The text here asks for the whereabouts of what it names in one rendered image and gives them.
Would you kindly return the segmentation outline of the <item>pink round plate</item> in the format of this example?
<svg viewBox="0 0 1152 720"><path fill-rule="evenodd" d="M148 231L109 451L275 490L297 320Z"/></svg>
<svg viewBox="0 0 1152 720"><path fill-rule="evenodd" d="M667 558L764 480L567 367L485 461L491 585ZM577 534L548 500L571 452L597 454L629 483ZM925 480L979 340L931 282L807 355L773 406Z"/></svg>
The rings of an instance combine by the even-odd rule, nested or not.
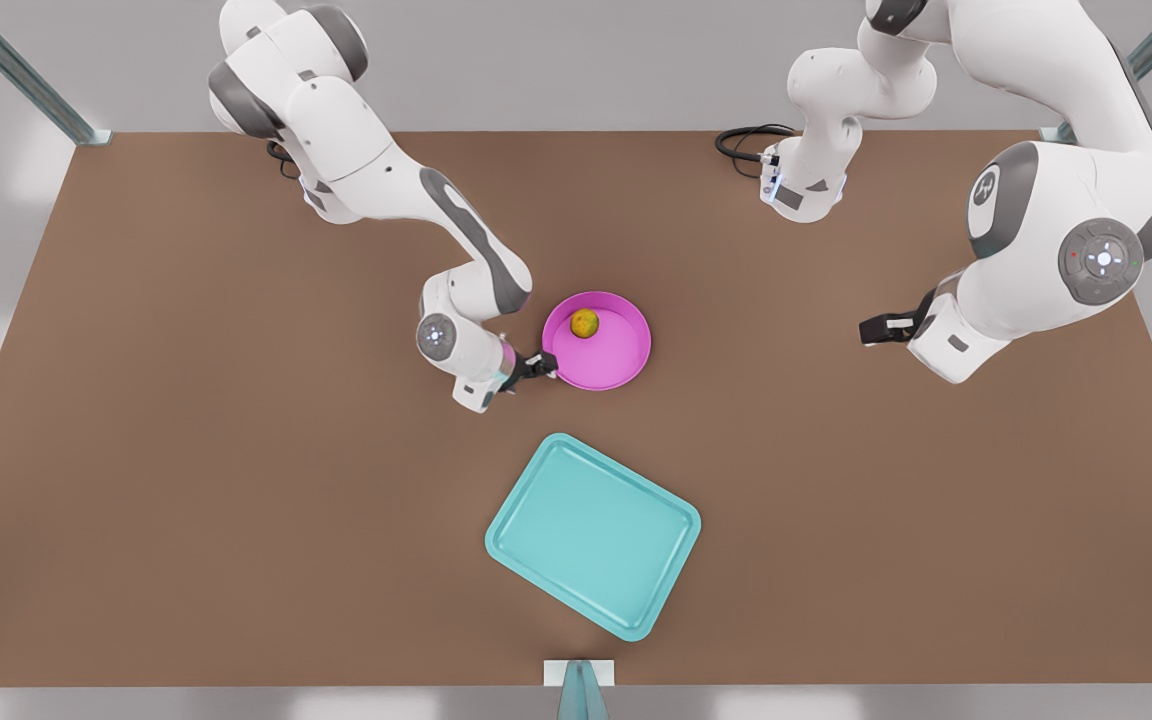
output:
<svg viewBox="0 0 1152 720"><path fill-rule="evenodd" d="M576 338L573 314L598 314L591 338ZM652 329L630 300L611 291L581 291L550 311L541 331L541 348L556 356L558 379L588 391L623 386L641 373L652 355Z"/></svg>

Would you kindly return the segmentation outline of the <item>teal rectangular tray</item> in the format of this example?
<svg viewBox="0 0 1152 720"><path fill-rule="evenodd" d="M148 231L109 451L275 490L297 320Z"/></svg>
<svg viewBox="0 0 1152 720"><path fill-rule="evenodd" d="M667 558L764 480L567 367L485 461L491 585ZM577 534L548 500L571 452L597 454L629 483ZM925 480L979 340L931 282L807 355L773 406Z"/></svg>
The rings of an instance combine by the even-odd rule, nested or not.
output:
<svg viewBox="0 0 1152 720"><path fill-rule="evenodd" d="M626 642L657 624L702 533L684 498L570 434L526 461L484 537L488 556Z"/></svg>

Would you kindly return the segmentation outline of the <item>silver frame post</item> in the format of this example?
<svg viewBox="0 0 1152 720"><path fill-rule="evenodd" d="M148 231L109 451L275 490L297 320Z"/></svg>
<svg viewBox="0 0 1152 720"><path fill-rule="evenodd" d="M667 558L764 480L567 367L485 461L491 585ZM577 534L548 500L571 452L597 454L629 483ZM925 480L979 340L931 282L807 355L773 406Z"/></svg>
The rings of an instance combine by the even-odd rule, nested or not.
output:
<svg viewBox="0 0 1152 720"><path fill-rule="evenodd" d="M545 660L544 687L559 688L558 720L611 720L602 687L614 685L613 660Z"/></svg>
<svg viewBox="0 0 1152 720"><path fill-rule="evenodd" d="M1152 31L1121 53L1079 0L1036 0L1026 50L1039 54L1043 90L1030 99L1056 111L1039 141L1119 152L1152 152L1152 109L1139 78L1152 70Z"/></svg>
<svg viewBox="0 0 1152 720"><path fill-rule="evenodd" d="M109 129L94 128L88 123L88 120L82 118L81 113L74 109L1 35L0 73L14 88L17 88L20 94L40 109L45 118L50 118L50 122L65 132L74 145L105 146L113 141L113 132Z"/></svg>

